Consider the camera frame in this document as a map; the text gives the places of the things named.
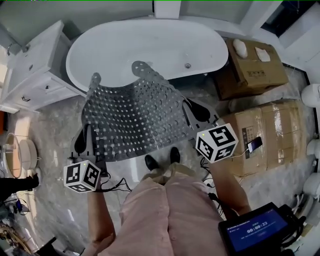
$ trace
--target cardboard box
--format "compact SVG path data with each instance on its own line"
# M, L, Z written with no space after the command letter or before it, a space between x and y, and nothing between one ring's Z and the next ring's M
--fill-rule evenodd
M306 127L302 120L302 103L278 100L222 117L230 123L239 143L234 156L241 155L248 143L260 136L263 145L243 156L228 158L228 169L245 177L292 163L306 155Z
M272 45L242 40L248 53L247 58L243 59L237 55L233 40L228 38L225 42L229 51L228 63L210 73L222 100L260 95L288 83L284 66ZM255 47L266 50L270 61L261 61Z

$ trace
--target pink shirt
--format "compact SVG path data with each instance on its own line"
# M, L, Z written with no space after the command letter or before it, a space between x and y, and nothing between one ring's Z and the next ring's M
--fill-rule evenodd
M99 256L227 255L206 185L176 175L165 186L143 180L127 196L120 213L122 227Z

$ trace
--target white bathtub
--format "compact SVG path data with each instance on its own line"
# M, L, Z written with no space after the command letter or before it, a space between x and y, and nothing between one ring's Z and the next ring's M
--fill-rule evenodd
M131 65L148 63L165 79L222 68L228 49L209 27L184 20L141 19L104 23L82 34L72 45L66 70L70 80L88 91L94 72L101 85L121 87L134 82Z

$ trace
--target person's hand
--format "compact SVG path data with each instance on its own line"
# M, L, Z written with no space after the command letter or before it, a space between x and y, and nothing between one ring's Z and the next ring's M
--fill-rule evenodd
M99 179L98 179L98 181L97 181L96 189L97 189L97 190L100 190L100 189L101 189L101 176L99 176Z
M214 172L228 172L228 163L226 159L218 162L210 163L209 166L210 166L210 170Z

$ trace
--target blue screen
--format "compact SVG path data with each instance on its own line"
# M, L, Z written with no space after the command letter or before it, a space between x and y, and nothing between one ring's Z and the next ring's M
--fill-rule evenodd
M268 210L252 219L227 228L236 252L246 249L272 236L287 225L274 210Z

